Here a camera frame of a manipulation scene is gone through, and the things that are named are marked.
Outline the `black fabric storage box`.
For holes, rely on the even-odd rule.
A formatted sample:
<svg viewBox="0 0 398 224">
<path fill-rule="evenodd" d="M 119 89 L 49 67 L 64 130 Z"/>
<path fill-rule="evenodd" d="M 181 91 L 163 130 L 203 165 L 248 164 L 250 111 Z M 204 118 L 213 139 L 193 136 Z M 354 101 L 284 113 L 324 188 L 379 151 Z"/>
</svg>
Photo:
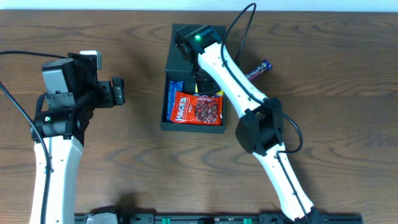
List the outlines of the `black fabric storage box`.
<svg viewBox="0 0 398 224">
<path fill-rule="evenodd" d="M 169 102 L 169 82 L 183 81 L 183 91 L 185 93 L 194 94 L 196 80 L 192 74 L 193 67 L 188 60 L 185 60 L 175 45 L 174 38 L 176 31 L 187 26 L 188 24 L 172 24 L 172 36 L 170 40 L 170 47 L 168 57 L 165 65 L 165 86 L 164 99 L 162 106 L 162 117 L 160 121 L 160 128 L 163 131 L 183 131 L 192 133 L 209 133 L 209 134 L 223 134 L 225 132 L 225 111 L 226 111 L 226 97 L 223 98 L 223 110 L 220 126 L 205 126 L 195 124 L 181 124 L 171 123 L 167 120 L 167 105 Z M 189 24 L 191 30 L 199 29 L 203 26 L 200 24 Z"/>
</svg>

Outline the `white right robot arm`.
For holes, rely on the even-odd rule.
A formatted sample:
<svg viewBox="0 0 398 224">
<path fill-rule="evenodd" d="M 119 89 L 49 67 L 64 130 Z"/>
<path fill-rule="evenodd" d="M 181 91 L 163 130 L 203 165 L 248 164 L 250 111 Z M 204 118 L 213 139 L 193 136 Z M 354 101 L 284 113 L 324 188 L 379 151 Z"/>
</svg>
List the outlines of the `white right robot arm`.
<svg viewBox="0 0 398 224">
<path fill-rule="evenodd" d="M 282 111 L 281 102 L 268 98 L 246 78 L 212 26 L 197 30 L 184 26 L 176 31 L 174 42 L 183 58 L 208 74 L 232 102 L 239 118 L 236 138 L 265 170 L 284 216 L 293 223 L 315 223 L 319 214 L 287 157 L 290 152 L 284 144 L 283 122 L 288 121 L 298 133 L 301 131 Z"/>
</svg>

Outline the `yellow Mentos candy tub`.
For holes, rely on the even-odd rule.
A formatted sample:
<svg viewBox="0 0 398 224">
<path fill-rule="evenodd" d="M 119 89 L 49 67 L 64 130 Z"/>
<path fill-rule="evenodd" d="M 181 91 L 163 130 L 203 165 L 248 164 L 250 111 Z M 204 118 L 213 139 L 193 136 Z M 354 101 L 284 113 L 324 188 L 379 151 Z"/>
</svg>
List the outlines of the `yellow Mentos candy tub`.
<svg viewBox="0 0 398 224">
<path fill-rule="evenodd" d="M 195 87 L 196 96 L 221 96 L 223 94 L 222 89 L 217 83 L 197 83 Z"/>
</svg>

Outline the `blue cookie roll pack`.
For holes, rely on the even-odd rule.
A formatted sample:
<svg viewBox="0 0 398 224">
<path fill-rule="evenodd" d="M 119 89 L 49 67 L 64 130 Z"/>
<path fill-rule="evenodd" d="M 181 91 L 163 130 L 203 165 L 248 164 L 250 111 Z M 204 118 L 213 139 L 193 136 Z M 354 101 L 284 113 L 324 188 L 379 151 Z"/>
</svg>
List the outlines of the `blue cookie roll pack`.
<svg viewBox="0 0 398 224">
<path fill-rule="evenodd" d="M 176 92 L 183 91 L 183 81 L 169 81 L 168 100 L 167 100 L 167 121 L 171 122 L 170 117 L 175 103 Z"/>
</svg>

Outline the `red Hacks candy bag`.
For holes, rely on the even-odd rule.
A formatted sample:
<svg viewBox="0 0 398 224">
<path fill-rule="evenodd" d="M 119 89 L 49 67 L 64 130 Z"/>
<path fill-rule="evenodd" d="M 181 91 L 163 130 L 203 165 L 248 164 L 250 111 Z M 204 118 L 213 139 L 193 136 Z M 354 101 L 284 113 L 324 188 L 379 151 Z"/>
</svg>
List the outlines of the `red Hacks candy bag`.
<svg viewBox="0 0 398 224">
<path fill-rule="evenodd" d="M 194 96 L 177 91 L 170 121 L 181 124 L 221 126 L 222 112 L 222 96 Z"/>
</svg>

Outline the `purple Dairy Milk chocolate bar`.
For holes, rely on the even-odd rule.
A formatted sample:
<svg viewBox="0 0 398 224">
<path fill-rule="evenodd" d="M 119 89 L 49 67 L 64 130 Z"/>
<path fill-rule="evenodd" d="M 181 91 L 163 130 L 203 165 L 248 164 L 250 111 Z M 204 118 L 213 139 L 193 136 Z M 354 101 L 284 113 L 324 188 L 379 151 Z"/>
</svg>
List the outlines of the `purple Dairy Milk chocolate bar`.
<svg viewBox="0 0 398 224">
<path fill-rule="evenodd" d="M 270 71 L 273 68 L 270 61 L 264 59 L 256 68 L 254 68 L 251 72 L 245 74 L 245 77 L 252 81 L 253 79 L 257 78 L 261 74 Z"/>
</svg>

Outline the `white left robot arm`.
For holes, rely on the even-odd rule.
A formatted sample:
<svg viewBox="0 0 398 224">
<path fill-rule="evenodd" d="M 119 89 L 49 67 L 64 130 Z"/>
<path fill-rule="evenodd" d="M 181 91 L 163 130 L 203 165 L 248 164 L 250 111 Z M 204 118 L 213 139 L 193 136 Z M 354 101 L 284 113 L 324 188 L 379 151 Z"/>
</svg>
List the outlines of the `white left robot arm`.
<svg viewBox="0 0 398 224">
<path fill-rule="evenodd" d="M 31 129 L 36 160 L 31 223 L 74 223 L 76 175 L 85 131 L 97 108 L 123 105 L 124 80 L 98 81 L 102 55 L 69 53 L 42 67 L 40 95 Z"/>
</svg>

